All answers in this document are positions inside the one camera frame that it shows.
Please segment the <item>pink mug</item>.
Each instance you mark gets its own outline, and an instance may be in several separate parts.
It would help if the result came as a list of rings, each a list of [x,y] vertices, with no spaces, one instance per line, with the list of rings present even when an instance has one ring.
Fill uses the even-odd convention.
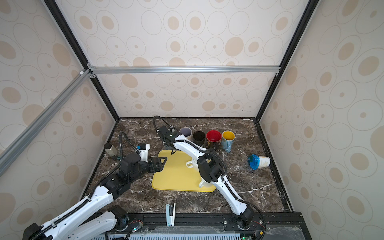
[[[180,129],[180,133],[186,138],[188,139],[189,141],[192,141],[193,140],[193,132],[190,128],[181,128]]]

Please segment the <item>white bottom dark mug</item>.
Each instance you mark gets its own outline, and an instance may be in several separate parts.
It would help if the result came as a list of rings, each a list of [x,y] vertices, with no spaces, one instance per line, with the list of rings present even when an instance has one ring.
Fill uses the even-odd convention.
[[[194,132],[193,133],[193,142],[200,147],[204,147],[205,142],[206,142],[206,134],[202,131]]]

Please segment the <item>blue butterfly mug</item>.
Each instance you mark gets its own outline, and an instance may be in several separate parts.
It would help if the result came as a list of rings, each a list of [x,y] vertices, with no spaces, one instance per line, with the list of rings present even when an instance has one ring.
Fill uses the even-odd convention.
[[[224,131],[222,133],[221,147],[226,153],[231,152],[235,137],[235,134],[231,131]]]

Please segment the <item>white ribbed mug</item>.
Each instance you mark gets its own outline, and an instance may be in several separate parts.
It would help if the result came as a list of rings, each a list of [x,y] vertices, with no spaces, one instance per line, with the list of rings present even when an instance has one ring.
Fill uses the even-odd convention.
[[[186,167],[189,169],[195,169],[196,171],[199,170],[198,163],[195,160],[186,162]]]

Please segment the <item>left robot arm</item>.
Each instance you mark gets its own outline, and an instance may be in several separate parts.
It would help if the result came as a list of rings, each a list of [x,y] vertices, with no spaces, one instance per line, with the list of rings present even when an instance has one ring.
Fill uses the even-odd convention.
[[[89,195],[56,218],[40,226],[31,224],[24,230],[23,239],[73,240],[81,224],[127,192],[132,183],[147,173],[157,173],[164,169],[166,157],[149,158],[144,154],[149,148],[143,145],[132,148],[134,151],[125,156],[123,147],[120,147],[118,165],[97,183]]]

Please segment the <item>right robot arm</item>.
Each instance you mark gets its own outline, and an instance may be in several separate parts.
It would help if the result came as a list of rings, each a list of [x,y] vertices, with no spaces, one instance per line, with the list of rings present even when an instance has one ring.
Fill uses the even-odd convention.
[[[206,149],[188,140],[161,116],[153,117],[153,125],[164,146],[170,146],[174,151],[182,151],[192,158],[192,167],[199,171],[202,185],[213,185],[219,190],[228,202],[241,230],[248,230],[253,225],[255,211],[265,222],[260,209],[243,200],[233,188],[227,178],[228,168],[215,149]]]

